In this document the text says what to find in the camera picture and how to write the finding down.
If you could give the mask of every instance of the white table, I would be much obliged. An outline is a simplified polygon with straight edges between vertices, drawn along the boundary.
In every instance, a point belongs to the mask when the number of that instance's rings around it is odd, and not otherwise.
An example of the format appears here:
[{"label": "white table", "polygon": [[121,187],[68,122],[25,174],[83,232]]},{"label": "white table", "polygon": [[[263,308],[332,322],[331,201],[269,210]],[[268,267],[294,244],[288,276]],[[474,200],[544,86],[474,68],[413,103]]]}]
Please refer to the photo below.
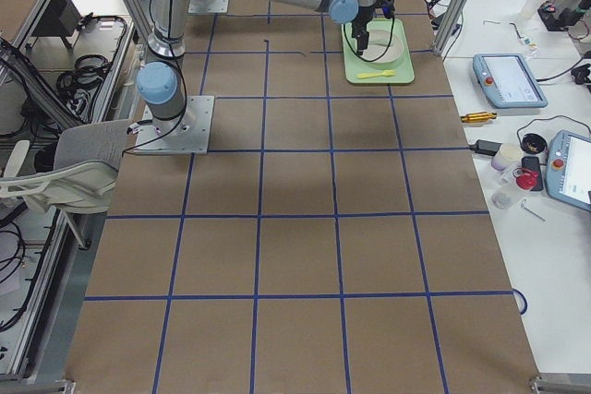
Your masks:
[{"label": "white table", "polygon": [[[496,110],[477,85],[472,56],[478,53],[523,54],[537,78],[558,74],[578,60],[570,38],[547,32],[537,16],[520,26],[522,34],[537,44],[537,51],[532,53],[519,41],[509,23],[516,21],[524,3],[468,0],[464,8],[464,28],[445,61],[458,111],[499,115],[483,125],[465,125],[470,143],[479,138],[516,143],[519,127],[534,118],[557,114],[591,124],[591,93],[575,85],[568,75],[543,84],[549,106],[536,110]],[[536,122],[522,134],[535,132],[550,142],[561,129],[587,136],[583,126],[564,119]],[[591,374],[591,213],[547,197],[545,191],[532,193],[527,206],[546,222],[519,206],[497,209],[490,196],[501,186],[501,174],[490,166],[490,157],[475,154],[474,163],[512,286],[523,292],[529,303],[522,319],[538,369],[542,373]]]}]

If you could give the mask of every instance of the floor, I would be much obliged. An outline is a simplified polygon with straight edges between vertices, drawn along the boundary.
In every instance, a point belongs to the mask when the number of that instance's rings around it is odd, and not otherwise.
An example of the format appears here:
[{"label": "floor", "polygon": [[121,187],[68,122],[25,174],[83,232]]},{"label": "floor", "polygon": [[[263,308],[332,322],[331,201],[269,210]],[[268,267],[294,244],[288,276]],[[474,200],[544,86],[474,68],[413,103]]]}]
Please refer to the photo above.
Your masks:
[{"label": "floor", "polygon": [[338,27],[303,9],[190,20],[210,153],[124,158],[66,364],[79,392],[529,391],[424,3],[396,8],[409,85],[346,82]]}]

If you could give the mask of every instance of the white chair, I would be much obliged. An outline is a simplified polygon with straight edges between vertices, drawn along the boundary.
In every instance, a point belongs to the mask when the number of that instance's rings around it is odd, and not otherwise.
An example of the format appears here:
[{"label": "white chair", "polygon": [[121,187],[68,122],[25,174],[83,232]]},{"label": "white chair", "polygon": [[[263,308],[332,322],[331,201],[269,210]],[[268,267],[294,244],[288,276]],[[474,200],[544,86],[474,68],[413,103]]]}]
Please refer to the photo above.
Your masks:
[{"label": "white chair", "polygon": [[19,141],[0,178],[0,198],[22,197],[30,210],[41,213],[56,207],[66,217],[80,247],[88,249],[90,242],[82,236],[73,214],[109,209],[129,124],[128,120],[117,120],[70,128],[57,143],[57,169],[21,177],[17,174],[29,141]]}]

